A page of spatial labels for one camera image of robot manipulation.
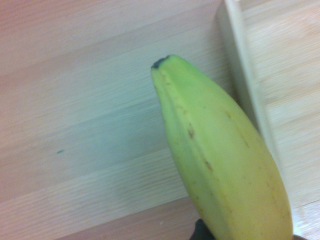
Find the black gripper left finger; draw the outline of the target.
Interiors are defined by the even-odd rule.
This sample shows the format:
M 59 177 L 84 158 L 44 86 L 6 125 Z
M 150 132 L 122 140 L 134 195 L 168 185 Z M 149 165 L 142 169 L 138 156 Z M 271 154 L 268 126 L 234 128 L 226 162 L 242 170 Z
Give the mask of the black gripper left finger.
M 195 222 L 194 231 L 189 240 L 214 240 L 214 236 L 202 219 Z

